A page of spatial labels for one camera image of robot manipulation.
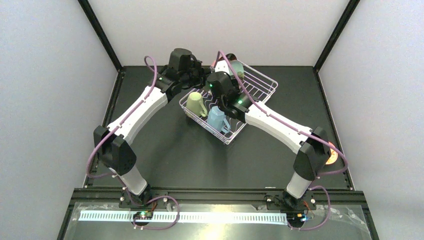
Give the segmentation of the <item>white mug blue handle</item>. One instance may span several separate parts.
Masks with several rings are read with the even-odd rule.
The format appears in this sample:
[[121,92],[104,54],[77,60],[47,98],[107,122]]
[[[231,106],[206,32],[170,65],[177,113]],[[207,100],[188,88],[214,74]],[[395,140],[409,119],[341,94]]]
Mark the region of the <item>white mug blue handle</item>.
[[214,130],[227,134],[231,130],[231,125],[223,111],[218,106],[213,106],[206,120],[206,123]]

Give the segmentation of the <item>white wire dish rack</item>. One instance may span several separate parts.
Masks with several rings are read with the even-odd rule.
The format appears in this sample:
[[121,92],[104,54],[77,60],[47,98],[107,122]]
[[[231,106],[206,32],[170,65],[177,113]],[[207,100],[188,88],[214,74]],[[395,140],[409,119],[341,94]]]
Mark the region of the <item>white wire dish rack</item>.
[[[272,78],[262,74],[256,69],[250,67],[249,65],[240,61],[244,66],[244,79],[241,80],[247,92],[251,95],[251,97],[256,101],[262,101],[263,103],[267,102],[268,99],[275,92],[278,87],[278,83]],[[218,106],[218,100],[213,96],[211,91],[211,85],[206,85],[203,89],[193,89],[189,93],[187,93],[183,98],[179,100],[179,105],[183,109],[184,113],[202,126],[205,130],[210,132],[224,144],[230,144],[234,138],[238,135],[239,132],[245,127],[245,123],[240,121],[237,118],[226,115],[226,119],[230,124],[230,132],[224,134],[223,132],[218,132],[215,129],[211,128],[207,124],[207,118],[209,115],[209,111],[213,106]],[[192,92],[198,92],[203,97],[204,105],[207,109],[206,117],[199,117],[194,115],[190,110],[186,108],[188,96]]]

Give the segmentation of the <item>cream mug green handle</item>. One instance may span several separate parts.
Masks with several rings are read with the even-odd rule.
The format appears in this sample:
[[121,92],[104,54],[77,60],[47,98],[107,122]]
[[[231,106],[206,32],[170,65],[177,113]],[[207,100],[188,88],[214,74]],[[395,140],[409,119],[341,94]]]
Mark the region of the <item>cream mug green handle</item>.
[[199,92],[194,91],[188,95],[186,108],[197,117],[206,117],[208,115],[203,96]]

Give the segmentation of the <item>green flower plate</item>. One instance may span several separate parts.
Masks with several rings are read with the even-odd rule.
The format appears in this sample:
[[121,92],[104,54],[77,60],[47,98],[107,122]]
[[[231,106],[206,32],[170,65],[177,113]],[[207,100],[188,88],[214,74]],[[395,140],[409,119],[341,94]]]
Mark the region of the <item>green flower plate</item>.
[[238,60],[231,60],[230,65],[235,70],[236,75],[240,78],[240,80],[243,80],[245,77],[244,65]]

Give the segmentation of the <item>orange floral bowl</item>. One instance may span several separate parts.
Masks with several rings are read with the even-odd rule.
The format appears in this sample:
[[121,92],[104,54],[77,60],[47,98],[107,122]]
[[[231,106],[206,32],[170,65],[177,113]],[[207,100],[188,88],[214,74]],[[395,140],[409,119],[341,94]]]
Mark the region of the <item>orange floral bowl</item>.
[[332,165],[338,160],[339,154],[332,148],[332,147],[335,147],[335,145],[332,142],[329,141],[328,144],[330,145],[329,147],[330,157],[328,158],[325,164]]

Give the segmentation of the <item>dark striped plate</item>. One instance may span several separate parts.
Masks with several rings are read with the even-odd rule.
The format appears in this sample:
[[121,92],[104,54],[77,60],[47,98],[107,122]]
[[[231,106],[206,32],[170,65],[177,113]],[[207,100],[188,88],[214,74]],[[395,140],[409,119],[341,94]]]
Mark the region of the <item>dark striped plate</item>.
[[228,60],[228,62],[232,62],[232,61],[237,60],[237,56],[234,53],[228,53],[228,54],[225,55],[225,57]]

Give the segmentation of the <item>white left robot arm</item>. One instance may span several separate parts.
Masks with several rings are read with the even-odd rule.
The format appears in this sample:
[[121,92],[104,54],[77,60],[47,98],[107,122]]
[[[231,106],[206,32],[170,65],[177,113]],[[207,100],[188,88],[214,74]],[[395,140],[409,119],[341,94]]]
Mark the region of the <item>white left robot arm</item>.
[[136,101],[116,120],[106,127],[93,131],[94,150],[89,159],[97,157],[141,204],[148,202],[151,187],[136,166],[137,156],[131,144],[143,126],[176,95],[186,89],[201,89],[213,72],[205,67],[190,50],[175,48],[168,64],[158,68],[155,61],[147,64],[153,72],[151,82]]

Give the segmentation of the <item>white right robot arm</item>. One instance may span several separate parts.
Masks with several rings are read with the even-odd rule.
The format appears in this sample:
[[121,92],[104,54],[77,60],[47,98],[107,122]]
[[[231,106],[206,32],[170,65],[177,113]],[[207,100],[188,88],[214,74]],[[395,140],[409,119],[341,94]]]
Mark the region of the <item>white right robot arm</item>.
[[211,73],[206,84],[226,116],[265,131],[296,154],[294,173],[283,197],[286,201],[299,201],[331,156],[326,131],[321,127],[310,129],[276,113],[243,92],[236,78],[224,71]]

